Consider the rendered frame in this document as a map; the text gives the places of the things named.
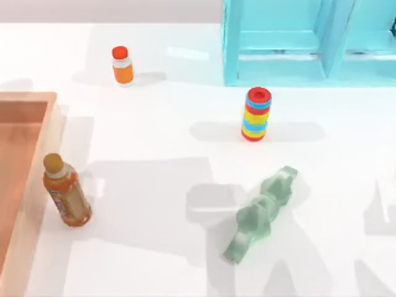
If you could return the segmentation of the stack of coloured rings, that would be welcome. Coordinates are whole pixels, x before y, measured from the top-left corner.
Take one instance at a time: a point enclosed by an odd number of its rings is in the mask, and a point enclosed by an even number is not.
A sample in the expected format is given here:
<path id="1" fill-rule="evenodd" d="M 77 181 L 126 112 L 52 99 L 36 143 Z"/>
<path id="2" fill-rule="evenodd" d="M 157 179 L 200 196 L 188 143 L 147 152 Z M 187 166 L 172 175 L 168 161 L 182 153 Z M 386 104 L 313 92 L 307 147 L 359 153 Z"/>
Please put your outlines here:
<path id="1" fill-rule="evenodd" d="M 241 132 L 248 141 L 260 141 L 265 136 L 271 103 L 272 95 L 264 87 L 247 92 Z"/>

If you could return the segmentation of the pale green trophy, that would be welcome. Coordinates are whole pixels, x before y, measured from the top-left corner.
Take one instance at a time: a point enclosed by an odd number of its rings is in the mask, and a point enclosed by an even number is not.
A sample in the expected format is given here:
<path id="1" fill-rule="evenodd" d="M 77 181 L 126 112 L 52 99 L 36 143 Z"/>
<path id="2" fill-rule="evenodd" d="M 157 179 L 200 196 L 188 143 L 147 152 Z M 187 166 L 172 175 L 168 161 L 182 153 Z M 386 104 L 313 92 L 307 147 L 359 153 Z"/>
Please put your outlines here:
<path id="1" fill-rule="evenodd" d="M 234 263 L 240 263 L 251 246 L 271 233 L 271 223 L 292 195 L 292 184 L 299 171 L 284 166 L 263 180 L 258 195 L 236 213 L 237 230 L 223 253 Z"/>

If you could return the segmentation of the small orange bottle red cap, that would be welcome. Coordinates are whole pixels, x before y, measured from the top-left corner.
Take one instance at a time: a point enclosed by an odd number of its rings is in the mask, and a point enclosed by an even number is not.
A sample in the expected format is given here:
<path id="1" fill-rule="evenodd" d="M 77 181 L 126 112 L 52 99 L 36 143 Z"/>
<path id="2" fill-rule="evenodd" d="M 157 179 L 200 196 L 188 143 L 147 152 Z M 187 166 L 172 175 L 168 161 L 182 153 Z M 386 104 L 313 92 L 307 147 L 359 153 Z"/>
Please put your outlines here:
<path id="1" fill-rule="evenodd" d="M 113 58 L 113 72 L 117 83 L 129 84 L 134 79 L 134 70 L 129 52 L 125 46 L 116 46 L 111 51 Z"/>

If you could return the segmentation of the light blue rack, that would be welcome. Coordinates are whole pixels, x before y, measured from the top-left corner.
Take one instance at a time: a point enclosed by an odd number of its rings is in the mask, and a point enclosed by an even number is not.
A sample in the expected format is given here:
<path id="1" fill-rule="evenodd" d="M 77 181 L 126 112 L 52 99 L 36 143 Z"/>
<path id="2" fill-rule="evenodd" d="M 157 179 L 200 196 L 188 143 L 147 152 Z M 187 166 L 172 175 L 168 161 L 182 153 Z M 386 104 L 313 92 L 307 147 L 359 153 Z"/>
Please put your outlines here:
<path id="1" fill-rule="evenodd" d="M 396 87 L 396 0 L 223 0 L 223 81 Z"/>

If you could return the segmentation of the orange bottle brown cap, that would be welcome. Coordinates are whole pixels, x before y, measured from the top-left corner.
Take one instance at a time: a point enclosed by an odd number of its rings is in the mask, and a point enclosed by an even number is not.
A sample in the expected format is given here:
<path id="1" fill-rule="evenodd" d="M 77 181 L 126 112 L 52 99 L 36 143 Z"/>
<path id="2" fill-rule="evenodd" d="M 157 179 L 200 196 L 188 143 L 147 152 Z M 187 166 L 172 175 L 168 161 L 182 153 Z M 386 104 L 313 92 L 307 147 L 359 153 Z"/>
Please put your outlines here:
<path id="1" fill-rule="evenodd" d="M 49 153 L 43 159 L 45 171 L 43 185 L 55 203 L 61 219 L 67 226 L 85 225 L 92 209 L 80 185 L 79 175 L 57 153 Z"/>

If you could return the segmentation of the salmon-coloured shallow box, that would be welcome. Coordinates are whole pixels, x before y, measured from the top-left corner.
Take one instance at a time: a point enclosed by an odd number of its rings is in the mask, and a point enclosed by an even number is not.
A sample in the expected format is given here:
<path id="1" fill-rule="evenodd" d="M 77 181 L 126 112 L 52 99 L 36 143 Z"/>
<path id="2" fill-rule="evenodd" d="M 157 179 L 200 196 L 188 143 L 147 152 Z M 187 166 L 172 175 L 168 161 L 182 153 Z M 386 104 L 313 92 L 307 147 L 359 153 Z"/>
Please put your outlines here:
<path id="1" fill-rule="evenodd" d="M 0 92 L 0 297 L 23 297 L 47 201 L 42 160 L 59 148 L 54 92 Z"/>

